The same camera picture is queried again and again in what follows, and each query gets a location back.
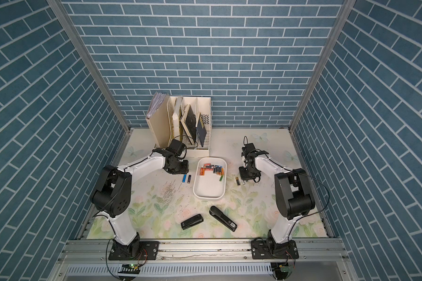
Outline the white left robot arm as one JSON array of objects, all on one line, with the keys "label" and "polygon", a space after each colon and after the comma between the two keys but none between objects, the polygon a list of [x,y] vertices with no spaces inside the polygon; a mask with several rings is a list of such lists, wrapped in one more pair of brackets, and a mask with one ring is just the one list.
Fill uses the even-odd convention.
[{"label": "white left robot arm", "polygon": [[97,215],[104,216],[110,223],[116,244],[127,247],[138,237],[127,211],[131,204],[132,184],[157,170],[187,174],[189,166],[185,155],[186,145],[172,140],[167,148],[155,148],[140,160],[117,167],[103,167],[90,201],[97,208]]}]

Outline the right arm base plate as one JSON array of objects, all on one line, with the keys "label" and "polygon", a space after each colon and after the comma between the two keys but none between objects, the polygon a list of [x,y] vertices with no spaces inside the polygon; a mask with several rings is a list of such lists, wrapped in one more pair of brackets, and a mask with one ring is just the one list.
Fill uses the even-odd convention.
[{"label": "right arm base plate", "polygon": [[266,240],[255,238],[251,240],[253,259],[298,259],[298,248],[294,240],[277,244],[272,238]]}]

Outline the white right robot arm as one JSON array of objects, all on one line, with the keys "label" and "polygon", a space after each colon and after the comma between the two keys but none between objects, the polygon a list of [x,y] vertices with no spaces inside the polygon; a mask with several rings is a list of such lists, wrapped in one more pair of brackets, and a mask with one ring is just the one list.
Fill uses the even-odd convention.
[{"label": "white right robot arm", "polygon": [[275,162],[266,151],[256,149],[253,143],[244,144],[239,167],[244,181],[259,182],[262,174],[274,181],[275,202],[280,212],[269,231],[267,244],[272,251],[284,248],[291,240],[293,228],[315,207],[309,177],[303,169],[292,169]]}]

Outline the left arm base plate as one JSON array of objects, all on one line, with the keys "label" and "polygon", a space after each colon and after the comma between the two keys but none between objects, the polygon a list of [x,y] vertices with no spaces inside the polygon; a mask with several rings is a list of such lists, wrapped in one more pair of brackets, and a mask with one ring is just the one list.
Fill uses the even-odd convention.
[{"label": "left arm base plate", "polygon": [[159,241],[136,241],[122,245],[113,240],[109,252],[110,261],[154,261],[158,255]]}]

